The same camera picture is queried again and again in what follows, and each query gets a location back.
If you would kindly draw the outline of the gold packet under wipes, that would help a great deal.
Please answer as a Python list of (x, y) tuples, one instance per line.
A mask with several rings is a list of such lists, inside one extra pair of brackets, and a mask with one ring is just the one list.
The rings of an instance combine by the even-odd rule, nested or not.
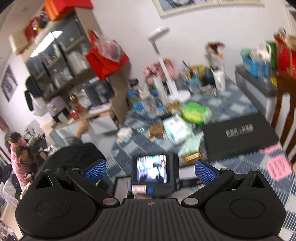
[(204, 161), (204, 159), (204, 155), (200, 151), (192, 152), (184, 156), (180, 156), (180, 166), (191, 166), (194, 165), (196, 161)]

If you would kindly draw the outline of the open black gift box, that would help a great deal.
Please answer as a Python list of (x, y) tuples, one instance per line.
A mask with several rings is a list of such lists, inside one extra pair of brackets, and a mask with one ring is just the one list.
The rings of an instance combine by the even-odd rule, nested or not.
[(181, 202), (184, 198), (200, 190), (205, 185), (195, 175), (194, 166), (179, 170), (179, 188), (173, 190), (169, 183), (133, 183), (130, 177), (116, 178), (113, 196), (123, 202), (126, 198), (134, 199), (168, 199), (175, 198)]

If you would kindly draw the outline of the pale green wipes sachet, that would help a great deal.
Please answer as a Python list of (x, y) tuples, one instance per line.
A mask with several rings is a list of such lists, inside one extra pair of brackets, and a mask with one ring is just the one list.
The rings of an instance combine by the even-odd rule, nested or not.
[(184, 144), (182, 145), (182, 147), (180, 148), (179, 152), (178, 152), (178, 156), (182, 157), (185, 156), (187, 154), (191, 154), (191, 153), (195, 153), (199, 150), (199, 148), (201, 147), (201, 143), (204, 139), (204, 134), (203, 132), (196, 134), (193, 137), (189, 137)]

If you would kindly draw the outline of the white drawer unit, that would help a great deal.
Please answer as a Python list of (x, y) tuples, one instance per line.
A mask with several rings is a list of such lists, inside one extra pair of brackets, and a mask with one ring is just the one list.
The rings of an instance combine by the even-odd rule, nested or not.
[(113, 121), (112, 115), (104, 113), (103, 116), (85, 115), (77, 120), (71, 119), (67, 124), (60, 124), (54, 128), (54, 131), (59, 135), (62, 140), (74, 137), (79, 123), (87, 120), (89, 129), (83, 133), (81, 140), (84, 143), (92, 142), (98, 149), (100, 148), (101, 139), (107, 133), (112, 133), (118, 130), (117, 124)]

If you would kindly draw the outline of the gold packet on table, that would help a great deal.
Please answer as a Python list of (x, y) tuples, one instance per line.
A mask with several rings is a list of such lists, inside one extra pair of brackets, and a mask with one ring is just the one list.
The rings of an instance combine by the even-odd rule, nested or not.
[(148, 135), (150, 138), (152, 137), (160, 137), (167, 138), (164, 126), (162, 123), (154, 123), (149, 125)]

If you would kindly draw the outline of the white small box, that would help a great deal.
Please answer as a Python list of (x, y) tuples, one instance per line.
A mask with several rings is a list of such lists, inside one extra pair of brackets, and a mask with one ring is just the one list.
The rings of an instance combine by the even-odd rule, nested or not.
[(127, 140), (132, 137), (132, 134), (133, 134), (132, 128), (125, 127), (125, 128), (120, 128), (116, 135), (120, 140)]

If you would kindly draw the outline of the white blue tissue pack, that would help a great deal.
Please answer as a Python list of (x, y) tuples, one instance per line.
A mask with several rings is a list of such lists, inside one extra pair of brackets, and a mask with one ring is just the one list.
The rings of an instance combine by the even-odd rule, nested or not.
[(178, 114), (163, 120), (163, 126), (168, 139), (176, 145), (193, 136), (192, 128)]

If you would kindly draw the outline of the green tissue pack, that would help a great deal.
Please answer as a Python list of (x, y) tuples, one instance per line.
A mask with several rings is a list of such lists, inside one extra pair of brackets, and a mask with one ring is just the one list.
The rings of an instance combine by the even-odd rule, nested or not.
[(195, 102), (188, 102), (182, 107), (183, 119), (196, 125), (207, 124), (212, 118), (211, 109)]

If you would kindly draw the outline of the black box lid with logo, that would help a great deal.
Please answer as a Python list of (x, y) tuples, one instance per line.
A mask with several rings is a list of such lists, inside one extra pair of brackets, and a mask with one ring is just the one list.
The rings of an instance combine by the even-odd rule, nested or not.
[(278, 143), (275, 130), (261, 113), (202, 126), (211, 162), (257, 152)]

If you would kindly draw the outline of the pink sticky note small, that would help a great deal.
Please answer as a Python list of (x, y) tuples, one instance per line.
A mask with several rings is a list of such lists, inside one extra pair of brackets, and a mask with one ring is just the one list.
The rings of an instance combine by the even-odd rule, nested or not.
[(272, 145), (272, 146), (267, 147), (265, 149), (261, 149), (261, 150), (259, 150), (259, 152), (261, 154), (268, 155), (268, 154), (273, 153), (273, 152), (275, 152), (275, 151), (277, 151), (279, 149), (280, 149), (280, 144), (275, 144), (275, 145)]

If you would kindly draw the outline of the small blue cap bottle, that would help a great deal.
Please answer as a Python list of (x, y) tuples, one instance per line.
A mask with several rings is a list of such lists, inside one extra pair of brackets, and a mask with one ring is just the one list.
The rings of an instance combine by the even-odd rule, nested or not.
[(158, 114), (158, 116), (162, 116), (164, 115), (166, 112), (165, 107), (160, 99), (160, 97), (158, 96), (157, 93), (152, 93), (152, 97), (156, 106), (156, 112)]

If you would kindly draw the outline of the blue cap water bottle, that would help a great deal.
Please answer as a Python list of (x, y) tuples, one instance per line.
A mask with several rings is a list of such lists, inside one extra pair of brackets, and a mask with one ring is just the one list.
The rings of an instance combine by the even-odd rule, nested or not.
[(128, 92), (128, 96), (129, 96), (130, 102), (131, 102), (132, 107), (133, 107), (134, 111), (136, 112), (136, 114), (138, 116), (144, 117), (146, 112), (145, 112), (144, 106), (142, 104), (142, 101), (139, 99), (139, 97), (132, 90), (130, 90)]

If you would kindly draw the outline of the pink sticky note large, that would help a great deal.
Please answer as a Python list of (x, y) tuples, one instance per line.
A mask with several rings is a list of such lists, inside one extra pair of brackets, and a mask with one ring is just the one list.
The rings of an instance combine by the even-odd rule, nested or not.
[(291, 166), (284, 155), (270, 158), (267, 161), (266, 168), (271, 179), (275, 181), (279, 181), (292, 174)]

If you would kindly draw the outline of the clear pink patterned bottle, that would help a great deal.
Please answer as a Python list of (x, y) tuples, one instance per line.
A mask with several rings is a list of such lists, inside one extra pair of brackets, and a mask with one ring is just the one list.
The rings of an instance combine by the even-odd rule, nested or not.
[(148, 115), (156, 114), (156, 104), (152, 97), (152, 94), (149, 91), (149, 88), (145, 85), (143, 88), (139, 90), (139, 96), (144, 105), (145, 111)]

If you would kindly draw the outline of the white desk lamp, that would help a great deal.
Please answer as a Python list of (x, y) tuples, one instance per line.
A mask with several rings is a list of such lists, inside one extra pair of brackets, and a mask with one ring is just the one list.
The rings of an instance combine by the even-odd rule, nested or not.
[(172, 80), (172, 78), (169, 75), (169, 72), (165, 66), (164, 60), (159, 52), (159, 49), (156, 45), (156, 41), (165, 36), (170, 32), (170, 28), (166, 26), (158, 27), (155, 30), (153, 30), (149, 36), (147, 37), (148, 41), (152, 44), (154, 51), (156, 55), (158, 56), (159, 63), (161, 65), (161, 68), (164, 72), (165, 78), (166, 78), (166, 84), (168, 86), (170, 96), (169, 100), (175, 101), (178, 100), (181, 103), (186, 103), (190, 100), (191, 94), (189, 90), (177, 90), (175, 82)]

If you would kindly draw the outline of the clear plastic roll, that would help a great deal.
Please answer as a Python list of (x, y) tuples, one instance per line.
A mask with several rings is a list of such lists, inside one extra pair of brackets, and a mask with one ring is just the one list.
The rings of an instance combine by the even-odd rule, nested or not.
[(166, 104), (168, 102), (168, 96), (167, 96), (167, 92), (166, 92), (166, 89), (163, 85), (161, 78), (156, 76), (154, 78), (154, 85), (156, 87), (157, 93), (158, 93), (162, 103)]

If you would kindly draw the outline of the turquoise pen holder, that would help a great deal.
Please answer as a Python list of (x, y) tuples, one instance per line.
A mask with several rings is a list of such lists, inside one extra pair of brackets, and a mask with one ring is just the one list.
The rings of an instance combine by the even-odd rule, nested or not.
[(192, 94), (198, 94), (201, 91), (201, 88), (203, 87), (203, 83), (200, 81), (199, 77), (197, 75), (193, 75), (188, 80), (188, 89)]

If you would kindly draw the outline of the grey side cabinet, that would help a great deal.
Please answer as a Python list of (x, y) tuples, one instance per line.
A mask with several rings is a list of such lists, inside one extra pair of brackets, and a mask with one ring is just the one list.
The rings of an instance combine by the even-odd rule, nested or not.
[(277, 88), (272, 83), (263, 83), (248, 73), (244, 66), (235, 66), (236, 84), (255, 107), (271, 122), (274, 115)]

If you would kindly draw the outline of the white plastic cup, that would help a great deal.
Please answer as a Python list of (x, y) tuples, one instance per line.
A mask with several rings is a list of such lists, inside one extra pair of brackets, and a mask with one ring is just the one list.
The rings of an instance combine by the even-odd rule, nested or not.
[(224, 91), (226, 88), (225, 72), (223, 70), (216, 70), (213, 72), (216, 89)]

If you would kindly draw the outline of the pink checkered box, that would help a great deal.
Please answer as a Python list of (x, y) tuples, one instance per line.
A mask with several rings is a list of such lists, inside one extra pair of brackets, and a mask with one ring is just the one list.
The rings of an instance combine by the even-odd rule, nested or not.
[[(164, 59), (165, 67), (169, 73), (170, 78), (176, 79), (177, 75), (174, 70), (174, 67), (172, 65), (172, 62), (170, 59), (165, 58)], [(153, 84), (154, 83), (154, 78), (158, 76), (161, 78), (163, 82), (166, 81), (165, 73), (160, 65), (159, 62), (153, 63), (150, 66), (147, 66), (146, 68), (143, 69), (143, 74), (145, 76), (145, 80), (148, 84)]]

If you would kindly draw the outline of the blue plastic basket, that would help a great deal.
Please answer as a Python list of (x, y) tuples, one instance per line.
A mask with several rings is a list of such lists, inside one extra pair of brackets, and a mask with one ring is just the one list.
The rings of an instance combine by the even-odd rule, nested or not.
[(241, 51), (244, 69), (252, 77), (263, 79), (270, 76), (271, 51), (246, 49)]

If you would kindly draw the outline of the dark glass door cabinet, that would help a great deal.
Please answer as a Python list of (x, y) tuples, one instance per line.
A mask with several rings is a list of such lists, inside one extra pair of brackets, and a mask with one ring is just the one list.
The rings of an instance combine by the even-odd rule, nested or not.
[(90, 69), (90, 43), (76, 13), (57, 23), (30, 54), (25, 65), (44, 100), (50, 100), (79, 74)]

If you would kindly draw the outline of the wooden chair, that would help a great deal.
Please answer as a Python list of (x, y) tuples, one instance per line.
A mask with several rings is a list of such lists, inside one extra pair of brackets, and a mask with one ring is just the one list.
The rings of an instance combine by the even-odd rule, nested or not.
[(276, 77), (277, 96), (271, 126), (278, 131), (290, 163), (295, 164), (295, 78)]

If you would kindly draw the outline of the red gold gift bag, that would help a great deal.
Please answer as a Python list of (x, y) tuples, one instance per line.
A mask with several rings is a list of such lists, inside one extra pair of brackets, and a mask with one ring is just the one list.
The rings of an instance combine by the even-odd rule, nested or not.
[(295, 79), (295, 35), (288, 35), (284, 28), (274, 34), (277, 51), (277, 75)]

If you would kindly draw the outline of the framed picture left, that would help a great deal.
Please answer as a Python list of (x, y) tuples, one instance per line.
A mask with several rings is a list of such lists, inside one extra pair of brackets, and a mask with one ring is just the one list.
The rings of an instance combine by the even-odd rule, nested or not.
[(161, 17), (179, 14), (198, 8), (218, 6), (218, 1), (199, 0), (153, 0)]

